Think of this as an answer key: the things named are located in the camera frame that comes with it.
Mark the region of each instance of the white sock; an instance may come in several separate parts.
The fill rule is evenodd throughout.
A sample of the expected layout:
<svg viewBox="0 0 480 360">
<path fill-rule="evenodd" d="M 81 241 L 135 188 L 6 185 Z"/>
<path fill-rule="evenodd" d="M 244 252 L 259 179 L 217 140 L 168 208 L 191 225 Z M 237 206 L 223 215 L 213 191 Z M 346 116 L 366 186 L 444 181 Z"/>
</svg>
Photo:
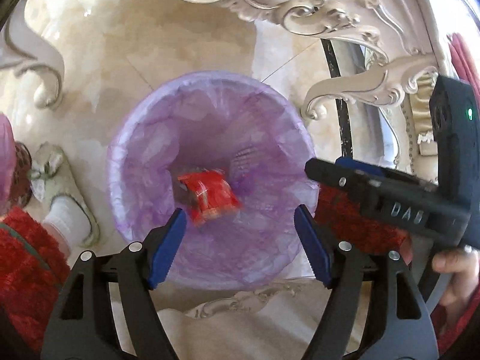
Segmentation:
<svg viewBox="0 0 480 360">
<path fill-rule="evenodd" d="M 68 196 L 54 198 L 43 223 L 56 228 L 70 249 L 80 245 L 91 230 L 88 217 L 75 200 Z"/>
</svg>

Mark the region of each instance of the slipper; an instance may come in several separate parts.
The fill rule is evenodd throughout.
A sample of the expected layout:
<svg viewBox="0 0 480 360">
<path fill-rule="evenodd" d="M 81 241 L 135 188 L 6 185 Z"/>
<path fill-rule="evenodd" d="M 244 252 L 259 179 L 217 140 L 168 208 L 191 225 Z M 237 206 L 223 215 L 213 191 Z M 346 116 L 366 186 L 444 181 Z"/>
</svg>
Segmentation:
<svg viewBox="0 0 480 360">
<path fill-rule="evenodd" d="M 33 195 L 48 209 L 51 209 L 55 198 L 59 196 L 71 197 L 82 209 L 90 221 L 90 234 L 83 240 L 81 246 L 89 248 L 95 245 L 100 238 L 100 229 L 92 211 L 87 207 L 80 190 L 78 189 L 66 154 L 61 147 L 42 144 L 35 153 L 32 169 L 28 178 L 32 186 Z"/>
</svg>

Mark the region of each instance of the blue gripper pad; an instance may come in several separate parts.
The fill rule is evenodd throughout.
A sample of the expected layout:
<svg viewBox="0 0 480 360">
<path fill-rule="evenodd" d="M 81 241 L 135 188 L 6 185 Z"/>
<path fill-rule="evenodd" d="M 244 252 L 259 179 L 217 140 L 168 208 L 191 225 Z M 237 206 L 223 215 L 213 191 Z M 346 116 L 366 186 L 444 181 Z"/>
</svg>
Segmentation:
<svg viewBox="0 0 480 360">
<path fill-rule="evenodd" d="M 380 168 L 379 166 L 371 165 L 369 163 L 361 161 L 355 161 L 353 158 L 350 157 L 338 157 L 335 161 L 335 164 L 341 165 L 342 167 L 349 169 L 361 170 L 372 176 L 385 177 L 382 168 Z"/>
<path fill-rule="evenodd" d="M 147 280 L 150 288 L 157 288 L 160 283 L 165 281 L 183 236 L 185 235 L 186 227 L 187 216 L 185 212 L 183 210 L 176 210 L 165 226 L 152 230 L 164 231 L 165 234 L 163 239 L 160 240 L 160 244 L 150 261 L 150 275 Z"/>
<path fill-rule="evenodd" d="M 321 228 L 316 226 L 308 209 L 303 204 L 296 208 L 293 222 L 315 278 L 321 281 L 325 287 L 330 288 L 334 256 L 330 245 L 324 246 L 325 240 L 322 242 L 321 234 L 317 233 Z"/>
</svg>

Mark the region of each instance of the red fuzzy clothing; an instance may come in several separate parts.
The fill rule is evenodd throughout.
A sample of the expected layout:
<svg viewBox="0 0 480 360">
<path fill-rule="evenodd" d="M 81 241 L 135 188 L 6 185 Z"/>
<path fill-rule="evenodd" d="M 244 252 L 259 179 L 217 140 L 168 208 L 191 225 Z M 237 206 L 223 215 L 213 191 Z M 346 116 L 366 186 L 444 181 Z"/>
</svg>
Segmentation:
<svg viewBox="0 0 480 360">
<path fill-rule="evenodd" d="M 338 240 L 348 241 L 364 253 L 401 251 L 408 234 L 396 227 L 363 218 L 359 208 L 360 204 L 352 202 L 345 192 L 321 185 L 315 222 L 330 227 Z M 401 254 L 408 260 L 403 251 Z"/>
<path fill-rule="evenodd" d="M 31 349 L 40 352 L 58 285 L 70 272 L 58 244 L 20 208 L 13 208 L 4 224 L 20 234 L 50 266 L 43 269 L 23 244 L 0 228 L 0 303 L 12 325 Z"/>
<path fill-rule="evenodd" d="M 442 335 L 439 335 L 438 332 L 441 327 L 443 327 L 446 323 L 445 307 L 437 306 L 435 310 L 433 310 L 430 317 L 433 326 L 435 327 L 435 333 L 437 334 L 438 352 L 440 353 L 440 355 L 444 354 L 446 350 L 452 346 L 458 336 L 465 330 L 470 321 L 470 318 L 472 317 L 479 304 L 480 287 L 477 287 L 477 289 L 472 295 L 472 298 L 470 299 L 468 307 L 458 320 L 457 324 L 445 331 Z"/>
</svg>

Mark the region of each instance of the pink fabric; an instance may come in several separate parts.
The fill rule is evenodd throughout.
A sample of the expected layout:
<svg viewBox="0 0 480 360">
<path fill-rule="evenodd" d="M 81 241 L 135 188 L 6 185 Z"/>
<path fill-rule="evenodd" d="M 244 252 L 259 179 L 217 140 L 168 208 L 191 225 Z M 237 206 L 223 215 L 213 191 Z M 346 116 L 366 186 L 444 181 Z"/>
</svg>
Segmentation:
<svg viewBox="0 0 480 360">
<path fill-rule="evenodd" d="M 480 80 L 475 62 L 467 43 L 459 33 L 452 34 L 449 44 L 452 64 L 460 79 L 467 81 L 473 88 L 477 105 L 480 108 Z"/>
<path fill-rule="evenodd" d="M 0 212 L 10 195 L 16 163 L 14 133 L 8 118 L 0 113 Z"/>
</svg>

